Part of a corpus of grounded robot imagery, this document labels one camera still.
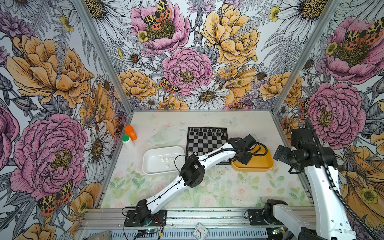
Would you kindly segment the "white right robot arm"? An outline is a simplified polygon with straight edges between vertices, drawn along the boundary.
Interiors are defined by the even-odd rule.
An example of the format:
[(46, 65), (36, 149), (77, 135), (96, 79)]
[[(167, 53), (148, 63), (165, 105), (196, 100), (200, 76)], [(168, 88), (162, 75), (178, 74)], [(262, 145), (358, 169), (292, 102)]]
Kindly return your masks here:
[(291, 174), (304, 173), (314, 200), (316, 225), (310, 225), (295, 213), (286, 202), (268, 200), (263, 211), (266, 223), (281, 223), (299, 240), (355, 240), (341, 201), (338, 168), (334, 151), (322, 148), (311, 129), (291, 131), (291, 148), (279, 146), (274, 160), (291, 168)]

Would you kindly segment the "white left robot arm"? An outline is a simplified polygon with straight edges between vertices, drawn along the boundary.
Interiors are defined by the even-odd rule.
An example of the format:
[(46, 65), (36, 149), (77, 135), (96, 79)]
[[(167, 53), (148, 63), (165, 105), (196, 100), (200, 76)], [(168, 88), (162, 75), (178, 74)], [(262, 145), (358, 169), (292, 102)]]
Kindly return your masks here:
[(183, 156), (185, 163), (178, 170), (179, 175), (163, 190), (156, 195), (141, 200), (135, 210), (141, 225), (147, 225), (152, 217), (171, 199), (188, 188), (197, 187), (204, 179), (206, 171), (224, 160), (234, 160), (244, 165), (248, 164), (252, 157), (260, 157), (259, 154), (264, 145), (257, 142), (252, 135), (242, 138), (230, 138), (219, 149), (202, 156)]

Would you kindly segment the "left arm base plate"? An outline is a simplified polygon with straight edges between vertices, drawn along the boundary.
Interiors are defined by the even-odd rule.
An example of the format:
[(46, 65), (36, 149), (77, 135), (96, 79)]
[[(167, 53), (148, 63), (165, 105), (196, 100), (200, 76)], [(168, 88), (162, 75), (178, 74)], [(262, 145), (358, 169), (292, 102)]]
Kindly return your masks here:
[(163, 227), (167, 222), (168, 211), (160, 210), (154, 215), (146, 217), (143, 221), (135, 210), (129, 210), (124, 222), (125, 227)]

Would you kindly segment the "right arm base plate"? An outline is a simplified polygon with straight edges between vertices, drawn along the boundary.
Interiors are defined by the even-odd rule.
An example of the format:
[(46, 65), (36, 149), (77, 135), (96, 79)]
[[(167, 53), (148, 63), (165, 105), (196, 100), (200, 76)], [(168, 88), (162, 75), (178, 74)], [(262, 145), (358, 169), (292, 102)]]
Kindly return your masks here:
[(264, 226), (269, 225), (264, 216), (264, 209), (248, 209), (246, 211), (246, 217), (249, 220), (251, 226)]

